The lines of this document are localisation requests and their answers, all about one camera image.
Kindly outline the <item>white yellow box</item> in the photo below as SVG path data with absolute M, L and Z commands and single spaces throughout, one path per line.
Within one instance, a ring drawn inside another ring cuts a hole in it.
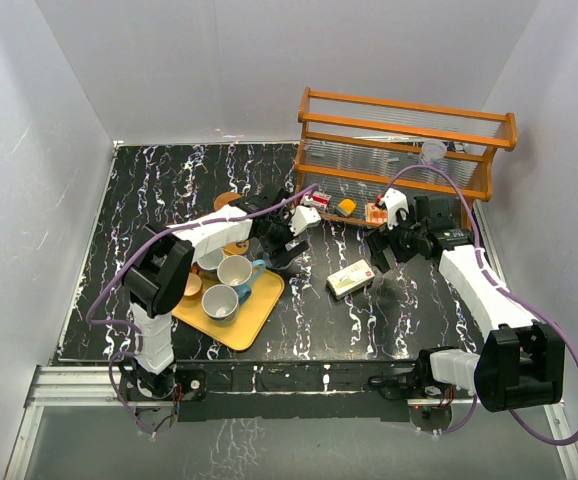
M 362 259 L 329 275 L 326 282 L 333 296 L 340 300 L 370 284 L 374 278 L 372 267 Z

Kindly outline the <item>orange silicone coaster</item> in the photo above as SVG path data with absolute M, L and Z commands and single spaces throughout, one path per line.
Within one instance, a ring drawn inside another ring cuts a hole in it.
M 227 255 L 246 255 L 250 248 L 248 240 L 232 242 L 223 247 L 223 251 Z

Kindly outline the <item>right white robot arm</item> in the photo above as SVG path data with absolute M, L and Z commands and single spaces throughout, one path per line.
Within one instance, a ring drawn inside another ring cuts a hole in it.
M 429 397 L 453 385 L 477 395 L 490 412 L 559 402 L 563 340 L 501 293 L 500 280 L 486 263 L 473 232 L 456 225 L 447 199 L 417 196 L 409 201 L 390 188 L 380 195 L 378 208 L 387 220 L 367 237 L 372 265 L 388 272 L 388 252 L 399 263 L 416 256 L 436 261 L 485 340 L 478 354 L 450 347 L 422 350 L 409 383 Z

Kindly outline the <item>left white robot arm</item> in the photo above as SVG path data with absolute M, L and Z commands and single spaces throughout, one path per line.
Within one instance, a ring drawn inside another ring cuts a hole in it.
M 284 269 L 308 247 L 287 245 L 320 223 L 318 211 L 302 202 L 309 190 L 291 196 L 274 185 L 260 193 L 228 201 L 195 221 L 170 227 L 148 225 L 145 243 L 120 273 L 129 294 L 137 353 L 131 372 L 120 370 L 141 394 L 163 399 L 175 388 L 172 312 L 183 299 L 192 266 L 223 247 L 255 239 L 264 267 Z

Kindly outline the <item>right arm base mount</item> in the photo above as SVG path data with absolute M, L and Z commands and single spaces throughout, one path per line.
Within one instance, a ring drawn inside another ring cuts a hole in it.
M 373 375 L 367 380 L 367 386 L 375 390 L 388 401 L 409 400 L 412 398 L 432 400 L 431 405 L 414 405 L 413 410 L 419 416 L 415 432 L 426 433 L 438 438 L 454 433 L 464 427 L 473 416 L 478 405 L 478 398 L 472 397 L 471 406 L 465 417 L 451 426 L 451 404 L 455 398 L 457 386 L 435 380 L 432 374 L 431 357 L 439 353 L 461 353 L 452 347 L 436 347 L 420 351 L 413 368 L 405 373 Z

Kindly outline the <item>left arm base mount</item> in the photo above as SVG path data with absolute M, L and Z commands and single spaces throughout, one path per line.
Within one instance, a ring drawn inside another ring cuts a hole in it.
M 199 402 L 206 397 L 207 374 L 197 368 L 179 368 L 176 363 L 165 368 L 160 374 L 146 371 L 137 360 L 137 355 L 128 351 L 119 351 L 108 361 L 108 376 L 116 400 L 129 413 L 142 434 L 155 441 L 166 421 L 176 422 L 180 416 L 183 402 Z M 156 426 L 146 424 L 136 407 L 128 402 L 120 383 L 125 381 L 128 389 L 135 388 L 145 398 L 171 402 L 171 413 Z

